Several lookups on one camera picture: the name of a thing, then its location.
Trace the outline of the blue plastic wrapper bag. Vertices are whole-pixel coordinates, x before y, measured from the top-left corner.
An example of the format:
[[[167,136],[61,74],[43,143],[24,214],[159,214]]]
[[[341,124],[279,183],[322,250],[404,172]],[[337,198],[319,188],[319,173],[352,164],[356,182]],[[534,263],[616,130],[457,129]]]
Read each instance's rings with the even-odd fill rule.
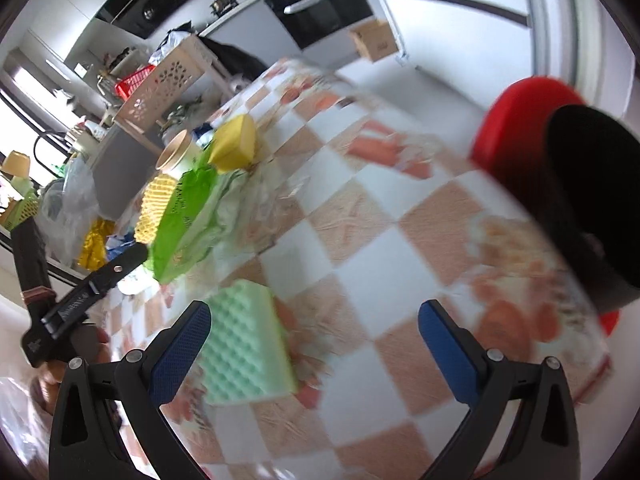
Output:
[[[128,232],[125,235],[110,235],[105,243],[106,260],[112,261],[120,256],[125,250],[131,247],[136,240],[134,232]]]

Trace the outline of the yellow foam fruit net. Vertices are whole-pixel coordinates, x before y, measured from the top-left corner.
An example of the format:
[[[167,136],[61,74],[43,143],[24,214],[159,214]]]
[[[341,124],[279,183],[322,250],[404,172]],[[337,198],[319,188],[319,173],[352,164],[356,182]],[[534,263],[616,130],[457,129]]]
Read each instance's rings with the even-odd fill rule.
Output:
[[[140,216],[134,228],[134,239],[149,245],[155,240],[165,209],[177,187],[178,181],[168,174],[158,174],[145,188],[142,195]]]

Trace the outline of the green snack bag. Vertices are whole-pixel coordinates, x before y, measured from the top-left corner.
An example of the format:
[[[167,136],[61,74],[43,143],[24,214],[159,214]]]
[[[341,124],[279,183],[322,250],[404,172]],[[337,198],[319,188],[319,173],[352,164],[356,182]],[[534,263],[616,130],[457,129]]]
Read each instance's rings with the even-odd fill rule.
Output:
[[[185,172],[160,219],[150,249],[153,276],[166,285],[191,270],[234,230],[248,173],[213,166]]]

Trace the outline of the green textured sponge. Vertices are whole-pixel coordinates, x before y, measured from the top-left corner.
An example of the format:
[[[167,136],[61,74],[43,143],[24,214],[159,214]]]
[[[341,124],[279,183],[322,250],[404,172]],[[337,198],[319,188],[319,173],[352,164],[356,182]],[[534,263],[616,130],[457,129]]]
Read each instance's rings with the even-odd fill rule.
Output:
[[[270,289],[237,280],[207,304],[212,328],[196,359],[206,402],[247,404],[296,393],[298,381]]]

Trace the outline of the paper cup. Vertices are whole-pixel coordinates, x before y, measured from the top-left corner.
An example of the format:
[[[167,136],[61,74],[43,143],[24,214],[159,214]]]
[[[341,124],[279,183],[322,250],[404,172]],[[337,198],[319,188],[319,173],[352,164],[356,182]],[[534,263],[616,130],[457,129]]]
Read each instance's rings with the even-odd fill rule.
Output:
[[[203,150],[196,144],[188,129],[181,130],[164,148],[155,169],[179,180],[187,171],[198,166]]]

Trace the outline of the yellow scouring sponge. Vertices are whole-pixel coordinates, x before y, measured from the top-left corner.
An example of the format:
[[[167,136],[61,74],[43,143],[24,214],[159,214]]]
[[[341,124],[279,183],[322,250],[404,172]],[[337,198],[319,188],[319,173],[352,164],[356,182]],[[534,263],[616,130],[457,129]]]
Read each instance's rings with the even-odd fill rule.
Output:
[[[224,174],[248,168],[256,153],[257,127],[249,114],[225,122],[214,134],[206,162]]]

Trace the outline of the black trash bin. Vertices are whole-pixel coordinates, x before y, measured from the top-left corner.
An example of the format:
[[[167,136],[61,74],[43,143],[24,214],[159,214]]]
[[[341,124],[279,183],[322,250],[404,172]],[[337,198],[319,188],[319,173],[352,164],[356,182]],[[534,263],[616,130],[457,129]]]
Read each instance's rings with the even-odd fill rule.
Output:
[[[565,105],[542,128],[528,178],[533,212],[600,313],[639,298],[639,140],[621,122]]]

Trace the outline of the gold foil bag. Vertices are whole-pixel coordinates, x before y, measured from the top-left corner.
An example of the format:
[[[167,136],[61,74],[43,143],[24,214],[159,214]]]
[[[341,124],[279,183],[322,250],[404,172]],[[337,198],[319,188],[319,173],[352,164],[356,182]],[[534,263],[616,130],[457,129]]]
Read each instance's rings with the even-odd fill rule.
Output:
[[[106,258],[106,242],[114,233],[115,222],[96,218],[84,242],[82,243],[81,253],[78,258],[78,264],[81,268],[93,272],[98,270],[107,262]]]

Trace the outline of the clear plastic bag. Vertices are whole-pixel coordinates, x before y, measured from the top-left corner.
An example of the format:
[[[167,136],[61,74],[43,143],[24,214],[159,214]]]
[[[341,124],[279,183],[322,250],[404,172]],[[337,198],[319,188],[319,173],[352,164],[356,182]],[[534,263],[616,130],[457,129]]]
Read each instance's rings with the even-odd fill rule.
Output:
[[[76,157],[66,167],[62,186],[57,188],[54,183],[42,193],[36,223],[48,253],[66,266],[79,266],[82,243],[94,220],[103,218],[93,173]]]

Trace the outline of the black faucet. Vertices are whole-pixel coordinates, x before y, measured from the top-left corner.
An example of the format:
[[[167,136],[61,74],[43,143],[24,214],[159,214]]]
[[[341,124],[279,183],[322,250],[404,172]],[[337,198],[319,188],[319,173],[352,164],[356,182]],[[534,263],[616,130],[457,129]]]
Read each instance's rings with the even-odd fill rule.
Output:
[[[32,146],[32,154],[38,164],[44,166],[46,162],[38,156],[38,146],[47,146],[53,148],[56,152],[60,153],[63,157],[63,161],[60,162],[60,166],[66,164],[72,156],[73,147],[69,140],[66,139],[65,132],[56,132],[53,130],[46,130],[37,134],[37,139]]]

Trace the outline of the red plastic basket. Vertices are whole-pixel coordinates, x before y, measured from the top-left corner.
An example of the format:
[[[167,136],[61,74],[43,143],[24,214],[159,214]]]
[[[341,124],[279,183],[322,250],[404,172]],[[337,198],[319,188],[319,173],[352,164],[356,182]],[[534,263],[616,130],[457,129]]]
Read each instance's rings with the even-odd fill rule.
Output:
[[[132,73],[131,75],[125,77],[117,84],[115,84],[116,96],[121,98],[123,101],[127,101],[130,96],[134,93],[134,90],[140,87],[140,84],[145,80],[147,76],[154,70],[155,66],[153,64],[148,64]]]

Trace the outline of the floral checkered tablecloth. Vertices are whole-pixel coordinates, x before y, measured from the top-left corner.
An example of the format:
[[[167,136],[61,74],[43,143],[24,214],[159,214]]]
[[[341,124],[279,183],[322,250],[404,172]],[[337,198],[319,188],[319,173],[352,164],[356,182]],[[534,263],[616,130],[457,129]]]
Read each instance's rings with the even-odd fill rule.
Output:
[[[555,356],[576,401],[608,371],[593,308],[534,220],[397,107],[290,58],[219,117],[243,114],[257,205],[234,244],[104,304],[121,356],[236,281],[276,296],[297,393],[216,405],[194,370],[166,408],[210,478],[418,478],[465,413],[419,334],[425,300],[509,359]]]

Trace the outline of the beige plastic shelf rack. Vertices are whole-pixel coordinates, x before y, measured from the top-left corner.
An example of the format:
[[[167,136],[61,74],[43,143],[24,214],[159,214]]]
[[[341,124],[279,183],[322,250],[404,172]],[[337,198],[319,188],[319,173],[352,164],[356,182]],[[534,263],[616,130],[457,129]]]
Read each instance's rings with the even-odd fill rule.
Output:
[[[180,96],[206,75],[228,101],[234,96],[231,74],[198,36],[190,35],[132,92],[114,122],[154,155],[162,151],[145,135]]]

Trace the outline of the red plastic stool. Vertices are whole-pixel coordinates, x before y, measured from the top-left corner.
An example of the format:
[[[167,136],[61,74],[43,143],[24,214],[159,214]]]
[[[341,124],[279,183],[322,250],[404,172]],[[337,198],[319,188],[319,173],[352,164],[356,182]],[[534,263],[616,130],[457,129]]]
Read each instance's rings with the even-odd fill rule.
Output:
[[[570,232],[568,215],[555,196],[546,139],[557,110],[584,103],[559,79],[535,76],[514,82],[488,110],[470,155],[535,218],[576,272],[586,267],[587,244]]]

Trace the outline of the black jacket on rack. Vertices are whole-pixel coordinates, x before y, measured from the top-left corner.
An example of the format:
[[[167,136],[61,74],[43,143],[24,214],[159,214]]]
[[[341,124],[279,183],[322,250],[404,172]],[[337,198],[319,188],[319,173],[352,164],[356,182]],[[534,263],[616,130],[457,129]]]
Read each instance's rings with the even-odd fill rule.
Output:
[[[248,81],[254,81],[267,69],[267,65],[259,58],[255,58],[254,55],[231,44],[221,44],[206,37],[201,37],[200,40],[208,50],[216,55],[232,76],[242,76]]]

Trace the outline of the steel pot on stove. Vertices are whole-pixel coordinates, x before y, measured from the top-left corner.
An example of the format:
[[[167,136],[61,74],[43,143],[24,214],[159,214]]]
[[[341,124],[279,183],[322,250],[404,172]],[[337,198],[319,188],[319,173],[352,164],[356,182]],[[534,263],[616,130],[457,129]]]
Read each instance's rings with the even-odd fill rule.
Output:
[[[216,15],[217,18],[221,18],[224,14],[233,10],[238,5],[239,0],[214,0],[210,4],[210,8],[212,9],[212,13]]]

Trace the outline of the black built-in oven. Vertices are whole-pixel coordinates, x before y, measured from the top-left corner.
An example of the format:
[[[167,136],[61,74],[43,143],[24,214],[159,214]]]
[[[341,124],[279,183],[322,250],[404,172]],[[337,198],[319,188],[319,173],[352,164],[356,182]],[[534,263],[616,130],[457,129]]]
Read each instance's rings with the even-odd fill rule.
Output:
[[[368,0],[266,0],[266,3],[299,49],[373,16]]]

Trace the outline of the cardboard box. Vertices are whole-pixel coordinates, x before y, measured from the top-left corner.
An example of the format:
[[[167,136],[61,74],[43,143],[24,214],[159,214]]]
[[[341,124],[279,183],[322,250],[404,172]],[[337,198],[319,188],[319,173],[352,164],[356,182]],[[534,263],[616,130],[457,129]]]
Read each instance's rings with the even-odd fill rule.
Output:
[[[362,58],[375,63],[399,51],[390,23],[370,20],[352,28],[350,38]]]

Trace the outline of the white refrigerator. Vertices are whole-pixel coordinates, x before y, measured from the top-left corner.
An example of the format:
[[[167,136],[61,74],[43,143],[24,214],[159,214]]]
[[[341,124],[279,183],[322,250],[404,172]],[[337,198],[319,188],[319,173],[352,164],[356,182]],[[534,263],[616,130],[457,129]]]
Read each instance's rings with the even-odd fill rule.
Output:
[[[527,0],[384,0],[408,60],[480,107],[534,73]]]

